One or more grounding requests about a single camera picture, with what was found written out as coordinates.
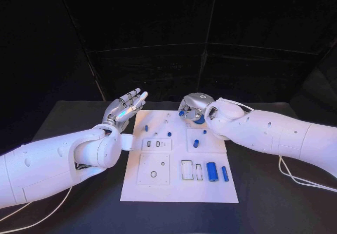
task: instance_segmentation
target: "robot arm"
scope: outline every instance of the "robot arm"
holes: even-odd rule
[[[147,92],[138,92],[109,104],[102,124],[92,129],[36,141],[0,156],[0,208],[52,196],[115,165],[121,150],[132,149],[132,135],[121,131],[145,104]]]
[[[337,177],[335,127],[299,121],[268,111],[245,112],[238,102],[222,98],[209,101],[210,96],[202,93],[184,96],[180,116],[197,120],[204,115],[217,138],[230,139],[259,152],[305,161]]]

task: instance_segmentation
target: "dark background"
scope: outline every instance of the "dark background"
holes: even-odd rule
[[[27,143],[57,100],[151,101],[190,92],[291,103],[337,124],[337,2],[0,2],[1,153]]]

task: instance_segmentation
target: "black tabletop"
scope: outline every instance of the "black tabletop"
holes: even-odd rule
[[[101,123],[108,104],[59,101],[33,140],[92,128]],[[295,117],[286,103],[248,105]],[[148,102],[144,110],[176,110],[177,106],[174,102]],[[134,121],[135,118],[124,133],[132,133]],[[56,213],[20,233],[337,233],[337,194],[294,183],[279,173],[278,156],[255,152],[232,141],[226,141],[226,149],[238,204],[119,202],[128,160],[128,152],[122,152],[115,166],[73,187]],[[320,168],[291,158],[285,162],[295,176],[335,186],[335,178]],[[66,191],[33,202],[1,222],[0,231],[39,221],[65,194]],[[17,208],[3,208],[0,216]]]

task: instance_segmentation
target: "round hole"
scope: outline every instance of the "round hole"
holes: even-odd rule
[[[30,166],[30,159],[29,158],[24,159],[24,164],[27,167]]]

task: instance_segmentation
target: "black backdrop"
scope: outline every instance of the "black backdrop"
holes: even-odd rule
[[[334,0],[65,4],[108,100],[140,87],[151,101],[289,101],[337,35]]]

